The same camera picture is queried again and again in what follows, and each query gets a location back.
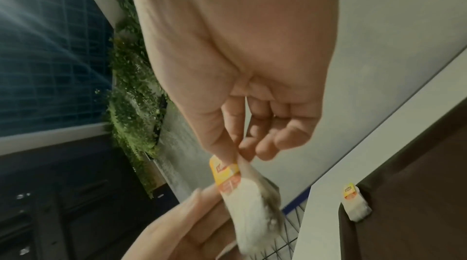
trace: green plant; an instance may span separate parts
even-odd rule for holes
[[[117,0],[125,18],[115,27],[110,67],[116,79],[107,94],[107,121],[115,144],[123,149],[142,185],[151,196],[155,181],[146,171],[144,155],[158,153],[154,129],[162,126],[167,93],[152,71],[133,0]]]

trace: white wall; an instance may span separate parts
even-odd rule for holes
[[[467,97],[467,51],[311,187],[294,260],[340,259],[342,189],[358,183]]]
[[[255,163],[279,185],[284,205],[462,49],[467,42],[466,17],[465,0],[341,0],[323,119],[312,141],[274,161]],[[186,124],[170,126],[172,135],[183,134],[177,149],[164,149],[174,165],[193,188],[211,183],[209,155],[200,151]]]

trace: yellow label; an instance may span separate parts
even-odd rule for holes
[[[344,198],[347,200],[353,199],[357,195],[357,190],[355,189],[355,185],[353,183],[349,183],[346,187],[344,187]]]
[[[209,166],[221,192],[230,193],[240,183],[240,169],[236,163],[225,166],[219,158],[213,156],[209,160]]]

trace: dark wood surface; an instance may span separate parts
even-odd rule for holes
[[[467,259],[467,101],[358,184],[373,213],[339,210],[345,260]]]

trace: metal grate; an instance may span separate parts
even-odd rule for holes
[[[286,215],[284,229],[280,237],[274,240],[274,245],[255,255],[250,255],[251,260],[291,260],[297,242],[303,214],[306,208],[306,200],[299,204],[292,212]]]
[[[94,0],[0,0],[0,137],[102,121],[112,34]]]

